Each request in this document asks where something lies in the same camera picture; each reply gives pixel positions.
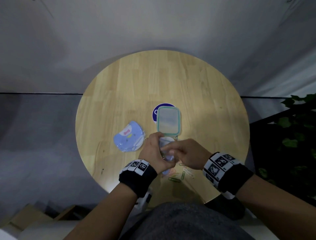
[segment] hand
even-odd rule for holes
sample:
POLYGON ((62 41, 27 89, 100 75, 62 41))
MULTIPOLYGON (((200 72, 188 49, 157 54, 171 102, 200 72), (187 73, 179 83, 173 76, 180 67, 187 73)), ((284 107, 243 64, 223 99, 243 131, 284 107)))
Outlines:
POLYGON ((203 148, 197 141, 186 139, 168 143, 161 148, 162 151, 169 151, 174 158, 179 158, 183 164, 192 169, 202 170, 209 157, 212 155, 203 148))
POLYGON ((157 174, 162 173, 163 171, 176 165, 175 159, 172 161, 166 161, 161 156, 159 138, 163 136, 164 135, 161 132, 150 134, 149 137, 145 139, 144 147, 138 157, 138 159, 143 159, 149 162, 157 174))

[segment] wood grain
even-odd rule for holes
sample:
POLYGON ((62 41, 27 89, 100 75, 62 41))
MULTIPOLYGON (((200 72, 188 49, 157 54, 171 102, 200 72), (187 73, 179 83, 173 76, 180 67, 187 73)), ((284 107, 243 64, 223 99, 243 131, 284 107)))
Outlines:
MULTIPOLYGON (((114 135, 132 120, 141 125, 146 136, 156 132, 152 111, 160 103, 180 109, 179 140, 193 138, 210 152, 226 152, 245 161, 249 122, 232 84, 211 65, 191 55, 167 50, 138 52, 102 70, 78 106, 79 153, 89 173, 106 191, 112 191, 120 170, 137 159, 142 149, 123 153, 115 146, 114 135)), ((152 184, 154 196, 149 206, 166 201, 208 202, 219 195, 201 171, 193 173, 195 178, 186 174, 182 183, 158 176, 152 184)))

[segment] circular blue sticker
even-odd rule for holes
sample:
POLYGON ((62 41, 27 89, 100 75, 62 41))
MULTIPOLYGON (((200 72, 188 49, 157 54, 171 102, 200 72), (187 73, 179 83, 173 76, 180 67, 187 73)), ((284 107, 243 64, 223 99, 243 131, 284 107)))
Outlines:
POLYGON ((161 106, 169 106, 169 107, 175 107, 174 105, 170 104, 170 103, 161 103, 159 105, 157 105, 154 110, 153 110, 153 121, 156 123, 157 122, 157 110, 159 107, 161 106))

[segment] wristband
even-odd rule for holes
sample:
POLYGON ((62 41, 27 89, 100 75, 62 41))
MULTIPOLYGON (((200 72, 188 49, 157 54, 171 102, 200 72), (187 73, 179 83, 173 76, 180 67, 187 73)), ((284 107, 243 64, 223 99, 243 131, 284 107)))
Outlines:
POLYGON ((231 155, 217 152, 204 165, 203 175, 219 191, 235 195, 253 172, 231 155))
POLYGON ((143 198, 157 172, 149 162, 141 159, 131 161, 119 174, 119 181, 132 189, 137 197, 143 198))

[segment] forearm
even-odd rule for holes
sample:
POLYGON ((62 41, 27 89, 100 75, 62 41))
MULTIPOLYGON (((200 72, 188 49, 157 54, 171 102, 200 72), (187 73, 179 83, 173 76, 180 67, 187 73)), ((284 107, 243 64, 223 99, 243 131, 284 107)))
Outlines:
POLYGON ((253 175, 236 193, 279 239, 315 239, 316 208, 253 175))
POLYGON ((136 201, 137 195, 119 183, 64 240, 118 239, 136 201))

